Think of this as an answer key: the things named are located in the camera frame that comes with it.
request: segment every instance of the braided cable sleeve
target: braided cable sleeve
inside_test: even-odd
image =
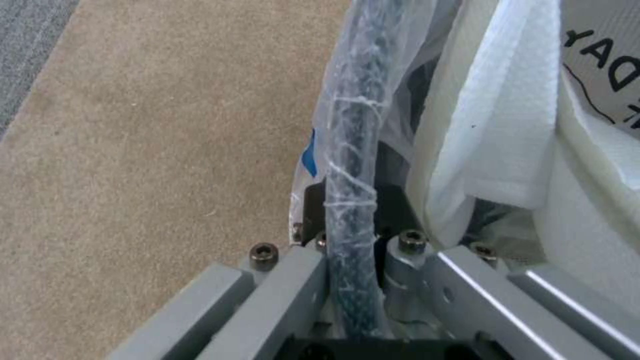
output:
[[[348,54],[328,124],[326,228],[337,323],[349,338],[380,337],[382,314],[373,257],[376,151],[403,0],[355,0]]]

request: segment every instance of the metal cylinder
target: metal cylinder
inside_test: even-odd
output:
[[[267,272],[278,263],[278,248],[272,243],[257,243],[249,251],[251,267]]]
[[[405,230],[400,233],[398,247],[405,254],[422,254],[427,246],[427,236],[419,230]]]

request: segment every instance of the blue tape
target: blue tape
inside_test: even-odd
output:
[[[309,140],[309,145],[302,152],[302,157],[300,161],[305,169],[311,174],[312,177],[316,177],[318,170],[316,168],[316,161],[314,160],[314,145],[316,143],[316,130],[313,129],[311,131],[311,140]]]

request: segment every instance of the gray metal bar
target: gray metal bar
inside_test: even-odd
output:
[[[274,358],[288,336],[311,329],[327,292],[324,256],[291,247],[198,359]]]
[[[250,274],[212,264],[108,357],[193,359],[253,290]]]
[[[568,274],[543,265],[508,278],[611,357],[640,359],[640,321]]]
[[[607,359],[465,247],[427,259],[420,296],[461,339],[490,334],[516,359]]]

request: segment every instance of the beige carpet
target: beige carpet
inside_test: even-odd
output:
[[[104,357],[284,244],[348,0],[81,0],[0,142],[0,357]]]

